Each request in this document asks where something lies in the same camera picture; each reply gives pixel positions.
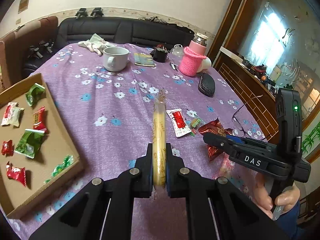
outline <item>cardboard tray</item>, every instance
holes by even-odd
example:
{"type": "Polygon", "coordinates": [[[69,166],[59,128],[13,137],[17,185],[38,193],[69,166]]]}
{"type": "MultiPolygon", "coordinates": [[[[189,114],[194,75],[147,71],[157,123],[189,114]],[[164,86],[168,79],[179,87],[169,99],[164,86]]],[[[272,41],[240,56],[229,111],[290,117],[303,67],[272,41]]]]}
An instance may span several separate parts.
{"type": "Polygon", "coordinates": [[[1,145],[2,141],[12,140],[15,147],[24,130],[33,129],[33,113],[41,106],[45,106],[46,109],[44,123],[49,131],[34,159],[16,153],[8,157],[0,154],[0,204],[8,218],[19,219],[79,173],[83,166],[40,73],[20,81],[0,94],[1,120],[8,102],[18,102],[18,106],[25,110],[21,115],[19,128],[13,125],[0,126],[1,145]],[[42,99],[32,108],[28,106],[24,94],[34,83],[44,86],[46,90],[42,99]],[[67,155],[73,155],[74,163],[50,182],[44,184],[44,181],[51,177],[53,169],[61,164],[67,155]],[[16,180],[7,178],[6,163],[8,161],[14,167],[26,168],[27,187],[16,180]]]}

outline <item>brown armchair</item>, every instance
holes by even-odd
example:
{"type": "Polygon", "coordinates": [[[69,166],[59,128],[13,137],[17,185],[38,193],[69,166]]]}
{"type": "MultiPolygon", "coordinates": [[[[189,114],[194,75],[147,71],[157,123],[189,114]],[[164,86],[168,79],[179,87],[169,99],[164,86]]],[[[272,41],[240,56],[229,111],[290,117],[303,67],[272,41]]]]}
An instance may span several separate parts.
{"type": "Polygon", "coordinates": [[[58,18],[50,16],[25,24],[0,39],[0,68],[5,89],[22,80],[21,69],[28,48],[56,36],[58,18]]]}

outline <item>metal bolt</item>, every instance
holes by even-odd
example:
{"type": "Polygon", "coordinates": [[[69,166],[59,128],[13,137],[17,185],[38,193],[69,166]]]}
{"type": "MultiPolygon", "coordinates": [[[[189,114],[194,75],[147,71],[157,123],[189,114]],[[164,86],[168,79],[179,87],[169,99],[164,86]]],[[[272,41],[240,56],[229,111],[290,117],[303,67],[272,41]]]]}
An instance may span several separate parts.
{"type": "Polygon", "coordinates": [[[132,175],[136,175],[136,174],[138,174],[140,171],[139,171],[139,169],[138,168],[132,168],[131,170],[130,170],[130,174],[132,174],[132,175]]]}
{"type": "Polygon", "coordinates": [[[186,168],[186,167],[180,169],[180,173],[181,173],[181,174],[186,175],[186,174],[188,174],[189,172],[190,172],[190,170],[189,170],[188,168],[186,168]]]}
{"type": "Polygon", "coordinates": [[[217,181],[222,185],[225,185],[228,183],[228,179],[226,177],[219,177],[217,181]]]}
{"type": "Polygon", "coordinates": [[[97,185],[101,184],[102,179],[94,178],[91,182],[92,182],[93,185],[97,186],[97,185]]]}

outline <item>shiny green candy wrapper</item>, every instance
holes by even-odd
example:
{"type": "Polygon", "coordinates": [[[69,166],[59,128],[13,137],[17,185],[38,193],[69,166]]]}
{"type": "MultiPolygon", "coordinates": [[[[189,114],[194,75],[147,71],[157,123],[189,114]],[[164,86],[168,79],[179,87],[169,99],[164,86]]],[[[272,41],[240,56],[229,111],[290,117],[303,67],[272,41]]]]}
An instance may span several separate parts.
{"type": "MultiPolygon", "coordinates": [[[[60,172],[62,172],[64,169],[69,167],[74,162],[72,155],[67,155],[67,157],[64,158],[63,163],[56,166],[51,174],[52,178],[57,176],[60,172]]],[[[44,183],[48,183],[51,179],[47,179],[44,181],[44,183]]]]}
{"type": "Polygon", "coordinates": [[[41,94],[44,92],[45,87],[35,83],[26,93],[26,101],[29,106],[34,106],[37,101],[40,99],[41,94]]]}
{"type": "Polygon", "coordinates": [[[44,131],[26,129],[14,152],[33,159],[39,152],[44,131]]]}

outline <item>tablecloth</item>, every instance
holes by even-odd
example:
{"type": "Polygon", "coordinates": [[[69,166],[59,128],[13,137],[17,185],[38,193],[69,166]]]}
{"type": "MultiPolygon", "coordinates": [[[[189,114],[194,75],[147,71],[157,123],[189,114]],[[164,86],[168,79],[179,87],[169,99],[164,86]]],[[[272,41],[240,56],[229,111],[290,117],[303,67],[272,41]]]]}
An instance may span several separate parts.
{"type": "MultiPolygon", "coordinates": [[[[213,98],[209,98],[198,90],[199,76],[190,78],[170,67],[169,62],[178,65],[180,58],[169,54],[166,63],[140,67],[134,65],[134,52],[147,54],[150,49],[118,46],[130,51],[129,62],[119,73],[108,72],[102,57],[77,44],[61,49],[35,72],[42,73],[85,169],[21,220],[8,220],[23,240],[91,179],[115,178],[146,154],[152,142],[153,100],[160,89],[166,93],[166,108],[181,108],[187,123],[198,115],[206,122],[219,118],[224,128],[235,128],[231,118],[243,103],[214,68],[207,71],[216,86],[213,98]]],[[[252,137],[264,137],[245,107],[238,116],[252,137]]],[[[166,136],[173,154],[182,157],[186,167],[207,178],[217,174],[223,154],[209,162],[200,134],[176,138],[166,115],[166,136]]],[[[236,164],[230,178],[251,199],[254,174],[236,164]]],[[[188,239],[185,200],[154,195],[135,199],[131,239],[188,239]]]]}

